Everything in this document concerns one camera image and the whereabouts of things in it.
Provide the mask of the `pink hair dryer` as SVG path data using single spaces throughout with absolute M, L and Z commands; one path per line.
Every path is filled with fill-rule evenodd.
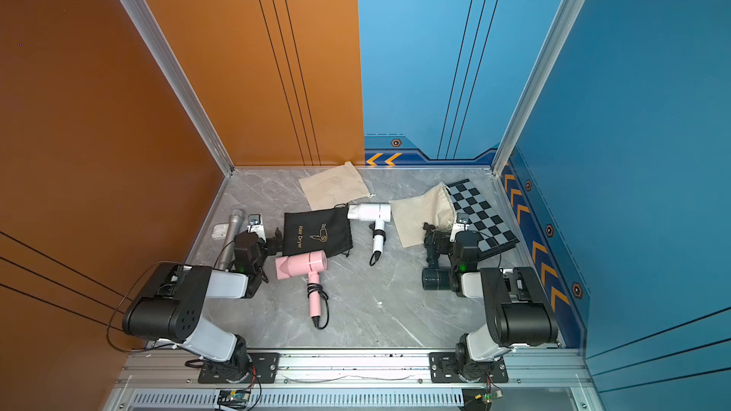
M 277 279 L 282 281 L 306 276 L 306 296 L 310 305 L 310 319 L 318 330 L 329 325 L 329 295 L 321 283 L 320 274 L 327 271 L 329 263 L 325 251 L 318 250 L 294 256 L 282 256 L 275 260 Z

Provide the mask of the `black drawstring dryer bag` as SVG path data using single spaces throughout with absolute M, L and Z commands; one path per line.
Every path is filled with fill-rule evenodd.
M 327 258 L 349 253 L 353 247 L 348 205 L 284 217 L 282 253 L 285 256 L 324 251 Z

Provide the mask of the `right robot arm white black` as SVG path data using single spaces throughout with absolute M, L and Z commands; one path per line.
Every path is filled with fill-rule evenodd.
M 479 300 L 485 308 L 485 322 L 464 333 L 452 352 L 429 355 L 432 382 L 505 384 L 504 356 L 516 347 L 558 342 L 559 325 L 534 268 L 501 264 L 480 268 L 489 255 L 503 254 L 497 238 L 465 224 L 449 231 L 428 223 L 423 228 L 423 289 L 449 290 L 461 298 Z

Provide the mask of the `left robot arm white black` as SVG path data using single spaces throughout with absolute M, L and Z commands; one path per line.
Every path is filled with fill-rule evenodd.
M 126 310 L 123 331 L 193 354 L 186 367 L 199 371 L 200 384 L 272 384 L 280 356 L 251 355 L 246 340 L 217 327 L 203 307 L 208 300 L 253 298 L 268 281 L 266 259 L 281 252 L 283 243 L 279 228 L 270 238 L 246 231 L 234 237 L 234 258 L 223 269 L 160 264 Z

